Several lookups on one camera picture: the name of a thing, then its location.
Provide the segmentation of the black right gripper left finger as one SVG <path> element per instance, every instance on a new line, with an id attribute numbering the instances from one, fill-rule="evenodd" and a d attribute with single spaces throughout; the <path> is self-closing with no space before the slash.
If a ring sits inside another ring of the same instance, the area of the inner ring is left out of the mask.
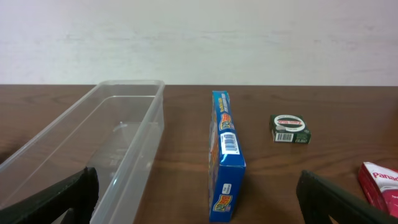
<path id="1" fill-rule="evenodd" d="M 89 223 L 99 199 L 94 167 L 85 167 L 56 184 L 1 210 L 1 223 Z"/>

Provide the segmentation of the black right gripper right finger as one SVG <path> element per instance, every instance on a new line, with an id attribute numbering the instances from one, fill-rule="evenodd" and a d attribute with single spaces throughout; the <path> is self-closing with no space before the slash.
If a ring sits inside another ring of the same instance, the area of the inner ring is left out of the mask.
<path id="1" fill-rule="evenodd" d="M 397 218 L 365 203 L 313 172 L 303 170 L 296 195 L 306 224 L 397 224 Z"/>

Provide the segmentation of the red Panadol box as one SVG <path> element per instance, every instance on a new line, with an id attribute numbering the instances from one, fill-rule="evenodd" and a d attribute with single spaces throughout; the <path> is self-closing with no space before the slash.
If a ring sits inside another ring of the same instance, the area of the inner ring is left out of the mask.
<path id="1" fill-rule="evenodd" d="M 358 180 L 372 206 L 397 217 L 397 170 L 363 162 Z"/>

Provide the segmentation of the blue Kool Fever box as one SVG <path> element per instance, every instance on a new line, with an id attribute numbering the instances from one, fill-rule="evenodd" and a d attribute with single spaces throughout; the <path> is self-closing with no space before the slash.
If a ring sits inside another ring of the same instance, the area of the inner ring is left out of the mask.
<path id="1" fill-rule="evenodd" d="M 229 222 L 246 171 L 227 91 L 212 92 L 209 135 L 209 221 Z"/>

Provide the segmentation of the clear plastic container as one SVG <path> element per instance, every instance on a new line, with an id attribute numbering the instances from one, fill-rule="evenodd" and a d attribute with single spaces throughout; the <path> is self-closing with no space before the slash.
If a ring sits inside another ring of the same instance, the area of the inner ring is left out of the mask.
<path id="1" fill-rule="evenodd" d="M 96 169 L 92 223 L 132 223 L 164 131 L 164 82 L 100 83 L 1 165 L 6 209 L 83 170 Z"/>

